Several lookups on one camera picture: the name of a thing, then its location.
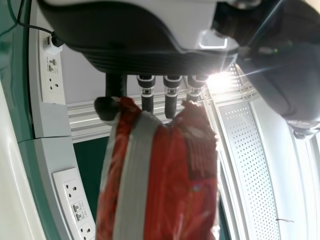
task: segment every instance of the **power plug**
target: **power plug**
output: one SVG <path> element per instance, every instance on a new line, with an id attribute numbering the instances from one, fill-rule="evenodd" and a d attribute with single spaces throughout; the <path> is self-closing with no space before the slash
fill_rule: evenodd
<path id="1" fill-rule="evenodd" d="M 43 49 L 51 55 L 56 55 L 62 51 L 62 45 L 64 43 L 60 41 L 55 35 L 49 35 L 43 39 Z"/>

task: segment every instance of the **red plastic bag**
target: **red plastic bag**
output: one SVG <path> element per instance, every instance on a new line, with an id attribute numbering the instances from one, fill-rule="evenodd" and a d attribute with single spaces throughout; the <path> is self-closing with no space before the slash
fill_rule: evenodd
<path id="1" fill-rule="evenodd" d="M 217 141 L 191 102 L 170 126 L 120 99 L 108 140 L 97 240 L 217 240 Z"/>

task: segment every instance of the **power outlet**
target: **power outlet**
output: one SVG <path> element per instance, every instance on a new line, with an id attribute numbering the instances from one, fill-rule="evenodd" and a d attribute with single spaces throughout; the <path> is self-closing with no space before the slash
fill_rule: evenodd
<path id="1" fill-rule="evenodd" d="M 94 240 L 96 225 L 77 168 L 52 174 L 57 196 L 73 240 Z"/>
<path id="2" fill-rule="evenodd" d="M 79 184 L 77 179 L 73 179 L 63 183 L 64 192 L 68 202 L 80 197 Z"/>
<path id="3" fill-rule="evenodd" d="M 48 33 L 39 31 L 39 63 L 42 101 L 65 105 L 65 92 L 61 70 L 60 53 L 52 55 L 44 50 L 43 39 Z"/>
<path id="4" fill-rule="evenodd" d="M 94 230 L 89 222 L 86 222 L 78 228 L 82 240 L 91 240 L 95 237 Z"/>

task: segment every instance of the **white wall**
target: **white wall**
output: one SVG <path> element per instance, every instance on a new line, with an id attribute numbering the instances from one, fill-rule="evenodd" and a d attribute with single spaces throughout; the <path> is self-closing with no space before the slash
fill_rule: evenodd
<path id="1" fill-rule="evenodd" d="M 251 102 L 272 180 L 281 240 L 307 240 L 304 192 L 289 126 L 262 99 Z"/>

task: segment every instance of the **wire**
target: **wire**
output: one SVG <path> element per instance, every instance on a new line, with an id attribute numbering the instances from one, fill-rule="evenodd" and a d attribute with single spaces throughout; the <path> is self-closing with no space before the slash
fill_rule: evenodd
<path id="1" fill-rule="evenodd" d="M 21 15 L 22 15 L 22 11 L 24 9 L 24 4 L 25 4 L 25 0 L 21 0 L 19 13 L 18 13 L 18 18 L 17 18 L 18 24 L 23 26 L 23 27 L 25 27 L 25 28 L 37 29 L 37 30 L 41 30 L 41 31 L 44 31 L 44 32 L 46 32 L 48 34 L 53 35 L 54 33 L 52 31 L 49 31 L 48 29 L 45 29 L 45 28 L 39 27 L 39 26 L 33 26 L 33 25 L 25 24 L 25 23 L 21 22 Z"/>

